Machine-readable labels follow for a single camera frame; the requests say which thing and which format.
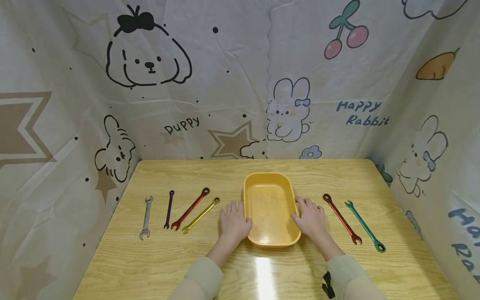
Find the green wrench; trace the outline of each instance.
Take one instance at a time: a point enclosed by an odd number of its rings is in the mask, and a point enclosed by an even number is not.
[[[345,202],[345,205],[353,212],[353,214],[357,217],[358,221],[360,224],[363,226],[363,229],[368,233],[370,238],[373,240],[373,244],[375,245],[375,248],[377,249],[378,252],[383,253],[385,252],[386,248],[385,246],[377,240],[377,238],[373,235],[373,233],[370,231],[370,228],[368,228],[367,224],[363,221],[359,213],[357,213],[357,210],[353,207],[353,202],[348,200]]]

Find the sleeve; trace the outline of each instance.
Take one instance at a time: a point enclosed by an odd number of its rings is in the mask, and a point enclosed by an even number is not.
[[[386,299],[354,257],[336,256],[329,260],[326,266],[338,300]]]
[[[220,291],[222,270],[209,258],[200,257],[169,300],[211,300]]]

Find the tray rim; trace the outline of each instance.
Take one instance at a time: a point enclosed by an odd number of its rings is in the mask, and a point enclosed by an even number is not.
[[[297,207],[297,204],[295,203],[295,193],[293,191],[293,186],[292,186],[292,182],[290,181],[290,179],[285,176],[284,174],[282,173],[278,173],[278,172],[254,172],[254,173],[250,173],[247,177],[245,177],[245,180],[243,181],[243,203],[244,203],[244,206],[243,206],[243,216],[245,219],[247,219],[247,205],[246,205],[246,199],[247,199],[247,180],[250,176],[253,176],[253,175],[259,175],[259,174],[269,174],[269,175],[280,175],[282,177],[284,177],[285,179],[287,179],[288,181],[288,184],[290,186],[290,191],[293,195],[293,204],[294,204],[294,207],[295,207],[295,213],[297,215],[299,215],[299,210],[298,210],[298,207]],[[250,242],[252,242],[252,244],[254,245],[257,245],[259,247],[262,247],[262,248],[283,248],[283,247],[288,247],[288,246],[291,246],[293,244],[295,244],[296,242],[299,241],[300,237],[301,237],[301,231],[300,231],[300,228],[298,229],[299,230],[299,233],[298,233],[298,236],[290,243],[287,243],[287,244],[259,244],[257,243],[255,240],[253,240],[250,236],[250,233],[248,233],[248,239],[250,240]]]

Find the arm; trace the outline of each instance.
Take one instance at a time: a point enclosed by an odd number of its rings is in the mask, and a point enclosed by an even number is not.
[[[300,230],[308,235],[326,261],[332,287],[338,300],[383,300],[382,292],[373,284],[357,260],[345,253],[325,229],[325,211],[309,198],[295,198],[301,216],[292,214]]]
[[[170,300],[211,300],[220,291],[221,268],[235,251],[241,240],[252,229],[252,220],[243,216],[243,202],[232,201],[220,211],[222,234],[206,256],[200,257],[190,268],[183,281],[169,297]]]

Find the gold wrench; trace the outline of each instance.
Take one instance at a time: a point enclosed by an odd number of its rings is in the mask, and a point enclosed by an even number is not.
[[[188,231],[198,222],[198,220],[200,220],[200,218],[202,218],[206,213],[208,213],[208,211],[214,207],[215,205],[219,204],[220,203],[220,198],[215,198],[212,203],[204,210],[202,211],[198,217],[195,218],[195,220],[193,220],[189,225],[185,226],[182,230],[183,230],[183,234],[187,234]]]

